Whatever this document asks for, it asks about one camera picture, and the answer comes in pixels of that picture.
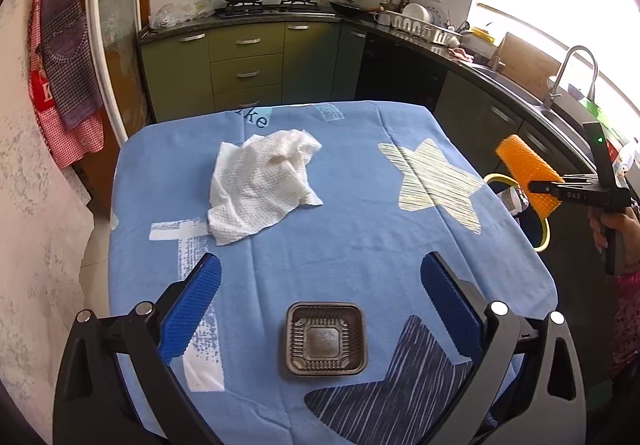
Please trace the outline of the person's right hand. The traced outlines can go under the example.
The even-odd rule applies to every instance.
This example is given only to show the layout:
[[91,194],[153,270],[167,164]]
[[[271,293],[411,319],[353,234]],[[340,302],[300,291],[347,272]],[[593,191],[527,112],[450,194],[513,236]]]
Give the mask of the person's right hand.
[[624,212],[604,212],[590,207],[588,219],[597,250],[602,252],[608,249],[604,230],[614,229],[616,238],[622,242],[624,249],[624,266],[620,269],[620,274],[631,275],[638,272],[640,226],[637,212],[632,208],[627,208]]

